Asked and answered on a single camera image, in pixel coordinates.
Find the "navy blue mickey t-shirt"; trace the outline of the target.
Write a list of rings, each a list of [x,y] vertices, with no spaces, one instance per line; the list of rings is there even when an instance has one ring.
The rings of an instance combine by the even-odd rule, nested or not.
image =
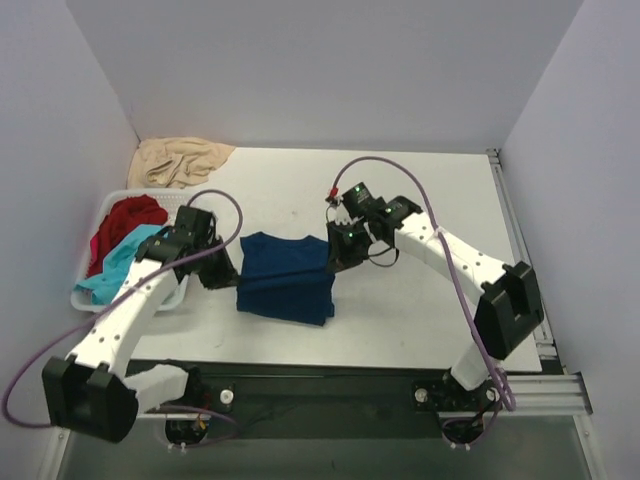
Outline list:
[[[283,239],[264,232],[240,240],[236,308],[261,317],[323,326],[335,315],[329,245],[314,236]]]

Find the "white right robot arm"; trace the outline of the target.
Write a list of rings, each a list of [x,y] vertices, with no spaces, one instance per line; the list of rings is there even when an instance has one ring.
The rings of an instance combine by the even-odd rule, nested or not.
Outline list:
[[[519,261],[509,265],[434,226],[428,213],[405,197],[328,206],[330,270],[360,265],[368,250],[382,242],[419,260],[452,282],[471,333],[471,344],[443,383],[448,404],[465,408],[479,387],[492,380],[502,397],[510,394],[501,370],[506,360],[543,322],[535,270]]]

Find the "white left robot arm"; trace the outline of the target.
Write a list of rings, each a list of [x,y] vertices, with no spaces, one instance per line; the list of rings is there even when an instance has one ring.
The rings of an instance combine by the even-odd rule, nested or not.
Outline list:
[[[127,376],[127,366],[164,299],[179,284],[178,270],[223,252],[226,244],[164,264],[146,253],[134,261],[122,292],[99,312],[91,331],[64,358],[42,371],[51,423],[111,443],[122,441],[137,417],[157,411],[198,413],[232,420],[197,407],[202,399],[195,367],[173,360]]]

